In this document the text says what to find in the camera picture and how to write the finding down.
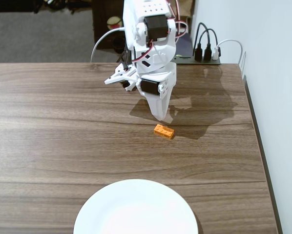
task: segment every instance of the orange lego brick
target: orange lego brick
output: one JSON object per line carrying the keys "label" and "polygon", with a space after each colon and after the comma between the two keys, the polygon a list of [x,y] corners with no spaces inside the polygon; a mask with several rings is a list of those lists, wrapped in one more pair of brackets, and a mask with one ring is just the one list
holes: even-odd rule
{"label": "orange lego brick", "polygon": [[173,137],[174,134],[174,130],[167,128],[165,126],[162,126],[160,124],[157,124],[157,126],[154,129],[154,134],[160,135],[162,137],[171,139]]}

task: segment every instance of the white wall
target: white wall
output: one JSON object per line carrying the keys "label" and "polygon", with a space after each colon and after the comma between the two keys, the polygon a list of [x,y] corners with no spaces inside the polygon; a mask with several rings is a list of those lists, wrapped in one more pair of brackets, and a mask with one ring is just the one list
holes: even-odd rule
{"label": "white wall", "polygon": [[[292,234],[292,0],[196,0],[193,20],[193,35],[202,21],[219,40],[238,39],[247,51],[243,73],[283,233]],[[221,51],[222,63],[237,63],[237,43],[227,42]]]}

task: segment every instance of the white cable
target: white cable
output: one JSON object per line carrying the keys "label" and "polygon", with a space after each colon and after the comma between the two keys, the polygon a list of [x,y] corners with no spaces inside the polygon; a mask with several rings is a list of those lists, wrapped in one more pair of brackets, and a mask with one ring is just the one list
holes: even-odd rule
{"label": "white cable", "polygon": [[240,41],[235,40],[235,39],[226,39],[226,40],[221,41],[219,44],[217,44],[215,49],[218,50],[219,45],[221,45],[221,44],[223,44],[224,42],[227,42],[227,41],[235,41],[240,45],[240,56],[239,56],[239,61],[238,61],[238,65],[239,65],[240,61],[242,60],[242,55],[243,55],[243,45],[242,45],[242,43]]}
{"label": "white cable", "polygon": [[93,48],[93,51],[92,51],[92,55],[91,55],[91,62],[92,62],[92,59],[93,59],[93,56],[94,56],[94,53],[95,53],[95,50],[99,44],[99,42],[101,42],[106,36],[108,36],[109,34],[113,33],[113,32],[117,32],[117,31],[124,31],[125,28],[122,27],[122,28],[115,28],[115,29],[112,29],[108,32],[106,32],[101,38],[99,38],[99,40],[95,43],[95,46]]}

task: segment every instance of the cable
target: cable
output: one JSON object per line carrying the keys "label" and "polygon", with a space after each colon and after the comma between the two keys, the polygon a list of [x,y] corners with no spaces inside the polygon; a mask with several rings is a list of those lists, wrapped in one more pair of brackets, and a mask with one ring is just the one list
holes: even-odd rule
{"label": "cable", "polygon": [[187,25],[187,23],[185,23],[184,21],[181,21],[181,20],[180,21],[176,21],[175,23],[178,23],[179,25],[183,24],[186,27],[184,32],[182,32],[181,34],[178,34],[178,35],[175,36],[176,38],[180,38],[181,36],[185,35],[186,30],[188,29],[188,25]]}
{"label": "cable", "polygon": [[215,37],[215,44],[217,45],[217,44],[218,44],[218,37],[217,37],[215,31],[214,31],[212,28],[208,28],[207,30],[205,30],[205,31],[200,35],[200,38],[199,38],[198,43],[201,42],[201,39],[202,39],[202,37],[203,37],[203,34],[205,34],[205,32],[207,32],[207,31],[212,31],[212,32],[213,32],[214,37]]}
{"label": "cable", "polygon": [[133,59],[132,62],[137,62],[137,61],[141,60],[151,51],[151,49],[154,47],[154,44],[152,43],[152,40],[150,40],[149,43],[150,43],[150,48],[144,54],[139,56],[138,58]]}
{"label": "cable", "polygon": [[101,42],[106,36],[108,36],[109,34],[111,34],[111,33],[113,33],[113,32],[124,31],[124,30],[125,30],[124,27],[122,27],[122,28],[115,28],[115,29],[112,29],[112,30],[106,32],[101,38],[99,38],[99,40],[98,40],[98,41],[95,43],[95,45],[94,45],[94,48],[93,48],[93,51],[92,51],[92,55],[91,55],[91,62],[92,62],[92,59],[93,59],[93,56],[94,56],[94,53],[95,53],[95,50],[96,50],[98,44],[99,44],[99,43],[100,43],[100,42]]}
{"label": "cable", "polygon": [[[181,20],[181,16],[180,16],[180,6],[179,6],[178,0],[175,0],[175,6],[176,6],[177,20],[180,21]],[[180,26],[180,24],[178,24],[177,34],[180,34],[180,30],[181,30],[181,26]]]}
{"label": "cable", "polygon": [[235,40],[235,39],[226,39],[226,40],[221,41],[219,44],[217,44],[215,49],[218,49],[219,45],[221,45],[221,44],[223,44],[224,42],[227,42],[227,41],[235,41],[240,45],[240,56],[239,56],[239,61],[238,61],[238,65],[239,65],[240,61],[242,60],[242,55],[243,55],[243,45],[242,45],[242,43],[240,41]]}
{"label": "cable", "polygon": [[[197,31],[196,31],[196,38],[195,38],[195,43],[194,43],[194,48],[193,48],[193,56],[195,54],[195,49],[196,49],[196,44],[197,44],[197,39],[198,39],[198,32],[199,32],[199,28],[200,28],[200,25],[202,25],[206,30],[208,29],[207,26],[200,22],[197,26]],[[208,44],[210,44],[210,35],[209,35],[209,31],[207,31],[207,37],[208,37]]]}
{"label": "cable", "polygon": [[173,8],[171,6],[171,3],[168,0],[166,0],[166,2],[167,2],[168,6],[170,8],[171,13],[173,14],[173,17],[168,18],[168,20],[170,20],[170,19],[174,20],[175,19],[175,12],[174,12],[174,10],[173,10]]}

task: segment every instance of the black cable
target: black cable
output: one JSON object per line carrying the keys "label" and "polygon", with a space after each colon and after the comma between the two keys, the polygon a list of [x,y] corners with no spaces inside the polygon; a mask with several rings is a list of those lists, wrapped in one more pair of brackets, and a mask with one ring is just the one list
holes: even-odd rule
{"label": "black cable", "polygon": [[207,30],[205,30],[205,31],[200,35],[200,38],[199,38],[198,43],[201,42],[201,38],[203,37],[203,35],[205,34],[205,32],[208,32],[209,30],[213,32],[214,37],[215,37],[215,43],[216,43],[216,45],[218,45],[218,37],[217,37],[215,31],[214,31],[212,28],[208,28]]}
{"label": "black cable", "polygon": [[200,25],[202,25],[207,30],[208,44],[210,44],[210,35],[209,35],[208,28],[204,23],[200,22],[197,26],[196,38],[195,38],[195,43],[194,43],[194,48],[193,48],[193,56],[195,54],[196,43],[197,43],[197,39],[198,39],[198,32],[199,32]]}

